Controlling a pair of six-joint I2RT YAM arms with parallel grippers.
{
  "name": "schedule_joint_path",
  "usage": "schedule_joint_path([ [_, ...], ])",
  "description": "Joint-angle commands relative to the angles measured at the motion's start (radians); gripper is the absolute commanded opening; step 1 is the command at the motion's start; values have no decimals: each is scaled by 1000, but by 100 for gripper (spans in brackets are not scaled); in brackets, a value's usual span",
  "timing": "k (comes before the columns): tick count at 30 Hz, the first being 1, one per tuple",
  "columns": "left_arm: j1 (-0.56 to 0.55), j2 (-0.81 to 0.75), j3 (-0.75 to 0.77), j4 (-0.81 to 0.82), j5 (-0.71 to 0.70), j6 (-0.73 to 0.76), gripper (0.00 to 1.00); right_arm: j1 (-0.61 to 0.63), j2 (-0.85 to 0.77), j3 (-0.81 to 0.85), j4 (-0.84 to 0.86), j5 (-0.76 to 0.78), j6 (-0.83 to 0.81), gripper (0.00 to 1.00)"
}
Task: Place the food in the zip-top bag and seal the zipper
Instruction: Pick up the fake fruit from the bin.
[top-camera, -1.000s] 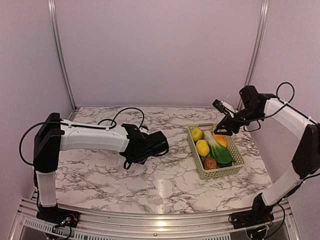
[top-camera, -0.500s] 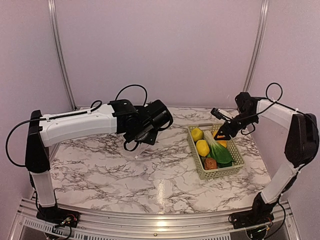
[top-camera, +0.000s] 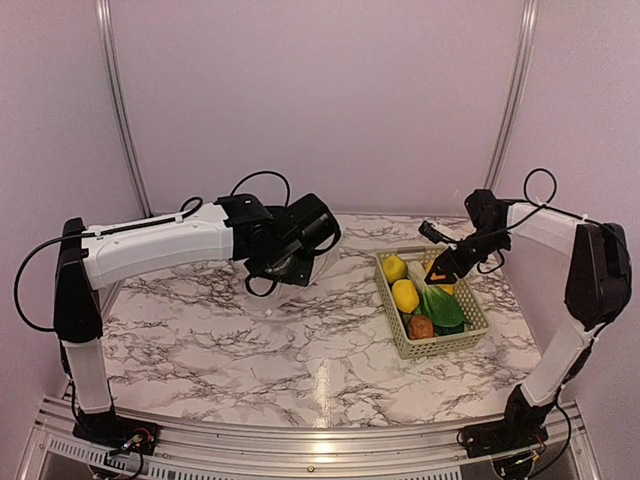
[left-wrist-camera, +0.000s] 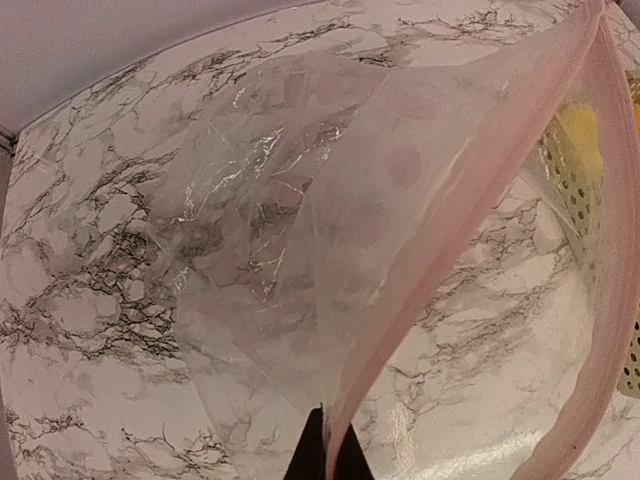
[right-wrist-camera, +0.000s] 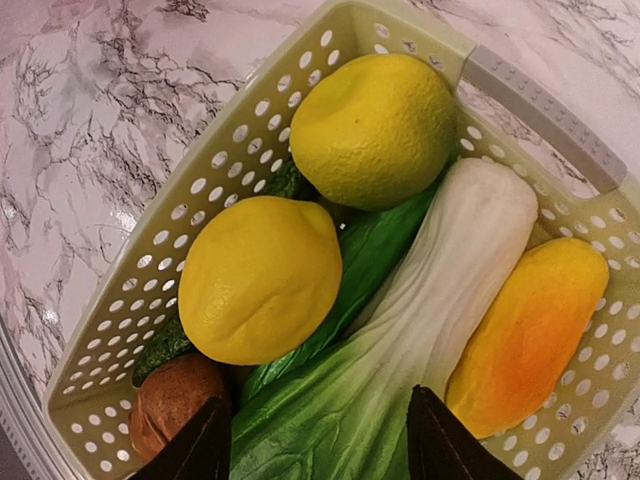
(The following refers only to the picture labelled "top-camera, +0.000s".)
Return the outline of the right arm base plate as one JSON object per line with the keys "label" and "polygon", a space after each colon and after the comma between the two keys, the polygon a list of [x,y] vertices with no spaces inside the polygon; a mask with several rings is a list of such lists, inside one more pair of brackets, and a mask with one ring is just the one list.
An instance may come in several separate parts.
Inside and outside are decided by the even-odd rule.
{"label": "right arm base plate", "polygon": [[498,420],[467,425],[458,431],[456,440],[469,458],[477,458],[545,443],[548,433],[541,425],[518,427]]}

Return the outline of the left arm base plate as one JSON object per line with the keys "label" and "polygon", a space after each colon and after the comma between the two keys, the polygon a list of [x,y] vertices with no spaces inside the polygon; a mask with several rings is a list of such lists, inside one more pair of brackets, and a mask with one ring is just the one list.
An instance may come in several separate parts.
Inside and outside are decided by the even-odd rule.
{"label": "left arm base plate", "polygon": [[141,440],[134,443],[130,450],[137,450],[143,455],[152,455],[159,436],[159,425],[153,422],[122,417],[117,414],[89,415],[77,421],[73,428],[76,438],[93,444],[121,450],[125,443],[136,435]]}

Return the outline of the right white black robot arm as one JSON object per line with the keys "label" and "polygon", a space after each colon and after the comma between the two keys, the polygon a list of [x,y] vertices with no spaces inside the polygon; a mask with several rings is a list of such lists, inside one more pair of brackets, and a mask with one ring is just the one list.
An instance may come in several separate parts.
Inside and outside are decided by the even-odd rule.
{"label": "right white black robot arm", "polygon": [[441,253],[428,284],[453,284],[488,256],[511,247],[512,236],[533,240],[570,258],[564,294],[568,315],[540,362],[509,395],[502,419],[469,425],[459,438],[469,455],[506,451],[543,439],[548,413],[563,387],[584,366],[599,332],[630,301],[632,268],[623,228],[562,212],[546,204],[498,199],[477,189],[465,200],[475,228]]}

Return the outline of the clear zip top bag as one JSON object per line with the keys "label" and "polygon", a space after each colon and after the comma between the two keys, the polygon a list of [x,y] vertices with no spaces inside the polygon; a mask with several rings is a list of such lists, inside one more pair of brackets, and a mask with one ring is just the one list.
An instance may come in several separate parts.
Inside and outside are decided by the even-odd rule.
{"label": "clear zip top bag", "polygon": [[329,270],[340,259],[338,247],[333,247],[315,258],[294,257],[280,270],[264,277],[247,276],[246,310],[253,316],[275,318],[282,308],[319,285]]}

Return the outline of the yellow lemon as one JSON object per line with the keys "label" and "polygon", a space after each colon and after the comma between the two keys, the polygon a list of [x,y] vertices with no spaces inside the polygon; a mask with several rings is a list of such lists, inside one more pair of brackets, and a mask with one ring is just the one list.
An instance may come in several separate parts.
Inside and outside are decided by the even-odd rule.
{"label": "yellow lemon", "polygon": [[382,271],[388,284],[405,279],[408,275],[407,263],[396,255],[386,257],[382,262]]}
{"label": "yellow lemon", "polygon": [[411,314],[420,306],[419,294],[408,279],[394,282],[391,292],[397,309],[402,313]]}

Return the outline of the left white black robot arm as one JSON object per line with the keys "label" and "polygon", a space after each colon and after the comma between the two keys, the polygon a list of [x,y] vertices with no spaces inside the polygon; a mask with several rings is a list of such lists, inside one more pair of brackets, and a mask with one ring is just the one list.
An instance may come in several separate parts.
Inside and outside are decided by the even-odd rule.
{"label": "left white black robot arm", "polygon": [[66,222],[58,256],[54,331],[65,370],[76,392],[74,435],[107,446],[127,444],[140,434],[149,441],[151,423],[115,412],[101,338],[100,289],[130,277],[183,264],[243,262],[247,283],[260,278],[306,286],[321,244],[340,230],[326,205],[307,194],[288,206],[265,206],[251,194],[218,198],[186,213],[138,224],[87,228]]}

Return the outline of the green white bok choy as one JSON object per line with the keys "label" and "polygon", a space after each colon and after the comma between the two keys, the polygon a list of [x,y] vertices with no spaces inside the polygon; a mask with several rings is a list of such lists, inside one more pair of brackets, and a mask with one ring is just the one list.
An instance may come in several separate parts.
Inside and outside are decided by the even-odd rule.
{"label": "green white bok choy", "polygon": [[420,297],[418,311],[435,325],[453,327],[466,322],[466,317],[453,296],[436,285],[427,285],[424,268],[418,261],[408,263],[408,278]]}

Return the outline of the brown bread bun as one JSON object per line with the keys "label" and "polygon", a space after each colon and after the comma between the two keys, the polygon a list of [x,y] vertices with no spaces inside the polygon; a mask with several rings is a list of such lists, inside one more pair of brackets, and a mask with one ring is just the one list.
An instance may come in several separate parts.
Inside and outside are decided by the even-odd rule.
{"label": "brown bread bun", "polygon": [[432,321],[424,315],[413,315],[408,322],[410,340],[424,340],[435,337]]}

